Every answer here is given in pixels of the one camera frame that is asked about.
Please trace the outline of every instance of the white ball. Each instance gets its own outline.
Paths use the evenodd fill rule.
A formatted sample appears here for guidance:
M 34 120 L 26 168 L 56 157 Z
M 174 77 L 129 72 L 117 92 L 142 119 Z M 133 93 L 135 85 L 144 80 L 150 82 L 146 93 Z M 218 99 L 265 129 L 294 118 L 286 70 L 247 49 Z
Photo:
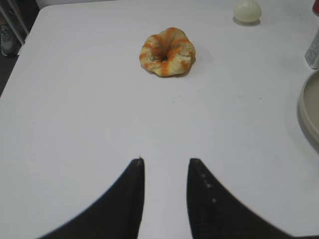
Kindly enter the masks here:
M 237 20 L 242 22 L 254 22 L 261 17 L 261 9 L 254 0 L 239 0 L 234 9 Z

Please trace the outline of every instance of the beige plate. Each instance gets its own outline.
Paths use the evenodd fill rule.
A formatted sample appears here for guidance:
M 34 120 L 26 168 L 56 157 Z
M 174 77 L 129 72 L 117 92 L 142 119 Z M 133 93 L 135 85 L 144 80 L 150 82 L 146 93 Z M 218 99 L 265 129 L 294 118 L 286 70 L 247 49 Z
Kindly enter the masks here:
M 319 143 L 319 71 L 306 80 L 299 98 L 299 110 L 307 130 Z

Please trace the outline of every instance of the glazed donut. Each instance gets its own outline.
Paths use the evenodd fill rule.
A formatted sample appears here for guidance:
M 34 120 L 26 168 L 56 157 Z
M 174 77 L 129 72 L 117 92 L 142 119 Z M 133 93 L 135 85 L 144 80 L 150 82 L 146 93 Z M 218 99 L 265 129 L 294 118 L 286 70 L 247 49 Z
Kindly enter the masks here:
M 158 76 L 186 72 L 195 61 L 195 48 L 185 33 L 171 27 L 146 39 L 141 53 L 141 66 Z

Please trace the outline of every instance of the shoe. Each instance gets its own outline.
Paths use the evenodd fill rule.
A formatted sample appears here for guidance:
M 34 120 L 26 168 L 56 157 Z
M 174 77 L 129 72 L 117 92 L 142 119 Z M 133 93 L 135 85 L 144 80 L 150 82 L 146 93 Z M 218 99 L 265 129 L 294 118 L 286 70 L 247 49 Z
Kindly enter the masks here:
M 7 24 L 0 26 L 0 36 L 2 55 L 6 57 L 16 56 L 20 49 L 20 43 Z

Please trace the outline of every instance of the floor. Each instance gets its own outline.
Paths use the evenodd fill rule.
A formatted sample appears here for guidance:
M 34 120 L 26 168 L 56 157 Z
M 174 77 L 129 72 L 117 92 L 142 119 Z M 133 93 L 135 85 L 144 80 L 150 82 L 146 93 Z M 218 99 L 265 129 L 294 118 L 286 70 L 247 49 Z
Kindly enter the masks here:
M 33 23 L 39 13 L 39 8 L 35 0 L 15 0 L 15 2 L 21 10 L 21 14 L 27 28 L 31 30 Z M 5 88 L 5 85 L 9 79 L 9 76 L 14 68 L 17 59 L 18 56 L 10 59 L 5 58 L 0 53 L 0 96 Z
M 9 79 L 9 76 L 14 68 L 17 59 L 18 56 L 10 59 L 5 58 L 4 56 L 2 56 L 2 54 L 0 54 L 0 96 L 5 88 L 5 85 Z

